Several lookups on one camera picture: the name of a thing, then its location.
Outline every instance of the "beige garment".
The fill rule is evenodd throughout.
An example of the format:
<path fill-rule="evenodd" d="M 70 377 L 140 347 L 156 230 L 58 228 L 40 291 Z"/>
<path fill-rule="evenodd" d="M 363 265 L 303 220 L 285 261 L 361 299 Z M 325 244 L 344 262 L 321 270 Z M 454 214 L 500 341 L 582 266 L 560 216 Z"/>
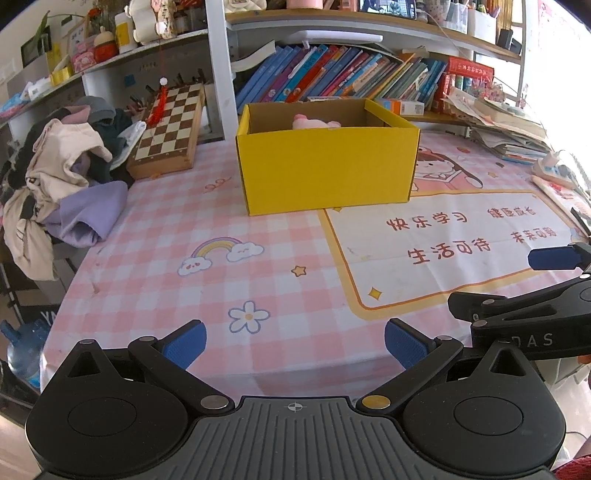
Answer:
<path fill-rule="evenodd" d="M 63 125 L 51 120 L 33 145 L 25 187 L 4 206 L 4 241 L 15 263 L 32 280 L 56 280 L 51 239 L 38 222 L 55 210 L 61 199 L 88 187 L 88 181 L 71 171 L 76 160 L 91 151 L 109 162 L 110 152 L 89 124 Z M 30 220 L 21 219 L 22 205 L 32 194 L 36 206 Z"/>
<path fill-rule="evenodd" d="M 88 187 L 88 180 L 71 170 L 86 151 L 107 162 L 113 159 L 89 124 L 63 125 L 53 119 L 43 129 L 33 145 L 34 155 L 25 177 L 37 204 L 37 221 L 45 220 L 61 199 Z"/>
<path fill-rule="evenodd" d="M 22 204 L 30 191 L 17 190 L 4 206 L 4 242 L 14 262 L 32 280 L 56 280 L 53 271 L 53 248 L 41 225 L 21 219 Z"/>

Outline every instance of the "pen holder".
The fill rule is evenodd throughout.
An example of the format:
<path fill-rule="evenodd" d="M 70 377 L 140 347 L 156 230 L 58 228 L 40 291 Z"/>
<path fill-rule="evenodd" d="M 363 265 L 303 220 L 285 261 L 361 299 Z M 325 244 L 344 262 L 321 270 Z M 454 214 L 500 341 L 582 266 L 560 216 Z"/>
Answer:
<path fill-rule="evenodd" d="M 468 32 L 468 6 L 462 4 L 450 4 L 447 12 L 447 19 L 441 23 L 442 27 L 456 30 L 458 32 Z"/>
<path fill-rule="evenodd" d="M 452 0 L 425 0 L 425 8 L 429 14 L 429 23 L 442 26 L 447 19 Z"/>
<path fill-rule="evenodd" d="M 468 35 L 496 43 L 496 18 L 475 9 L 468 10 Z"/>

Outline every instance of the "toy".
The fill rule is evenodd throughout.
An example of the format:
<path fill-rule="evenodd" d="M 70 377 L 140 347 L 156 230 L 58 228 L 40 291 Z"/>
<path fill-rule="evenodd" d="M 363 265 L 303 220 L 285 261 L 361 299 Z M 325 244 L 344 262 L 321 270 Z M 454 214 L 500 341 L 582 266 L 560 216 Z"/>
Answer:
<path fill-rule="evenodd" d="M 316 118 L 308 118 L 305 115 L 298 113 L 294 117 L 293 130 L 303 130 L 305 128 L 340 128 L 338 122 L 325 123 Z"/>
<path fill-rule="evenodd" d="M 156 12 L 158 22 L 156 23 L 156 33 L 163 40 L 170 40 L 177 36 L 177 27 L 174 23 L 174 13 L 177 8 L 172 0 L 161 0 L 158 11 Z"/>
<path fill-rule="evenodd" d="M 100 34 L 95 38 L 95 60 L 97 63 L 109 60 L 119 54 L 117 42 L 112 32 L 100 28 Z"/>

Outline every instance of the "table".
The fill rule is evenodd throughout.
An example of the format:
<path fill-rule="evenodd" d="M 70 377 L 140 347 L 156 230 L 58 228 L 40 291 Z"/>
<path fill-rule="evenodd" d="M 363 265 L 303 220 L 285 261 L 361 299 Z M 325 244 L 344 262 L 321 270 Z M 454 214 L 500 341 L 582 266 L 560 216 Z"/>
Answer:
<path fill-rule="evenodd" d="M 199 145 L 192 170 L 134 185 L 109 239 L 88 252 L 42 385 L 78 340 L 120 348 L 197 318 L 207 347 L 188 370 L 235 400 L 356 398 L 402 370 L 384 346 L 390 317 L 469 343 L 450 291 L 515 296 L 576 275 L 528 268 L 531 248 L 580 232 L 523 166 L 424 132 L 413 190 L 406 204 L 248 217 L 234 143 Z"/>

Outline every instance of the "pink checkered tablecloth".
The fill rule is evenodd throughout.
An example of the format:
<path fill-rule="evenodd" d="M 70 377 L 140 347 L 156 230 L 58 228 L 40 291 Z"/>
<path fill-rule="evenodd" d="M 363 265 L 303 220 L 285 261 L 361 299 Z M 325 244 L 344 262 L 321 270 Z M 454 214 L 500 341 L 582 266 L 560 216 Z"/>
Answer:
<path fill-rule="evenodd" d="M 424 132 L 421 146 L 454 158 L 487 189 L 531 188 L 524 168 L 463 138 Z M 319 212 L 249 217 L 234 142 L 199 145 L 192 170 L 136 183 L 108 240 L 90 249 L 51 330 L 41 383 L 78 340 L 121 348 L 200 319 L 207 346 L 189 371 L 236 400 L 362 395 L 402 367 L 384 346 L 387 318 L 354 314 L 335 265 Z M 572 276 L 541 273 L 494 293 Z M 430 337 L 469 336 L 445 304 L 400 317 Z"/>

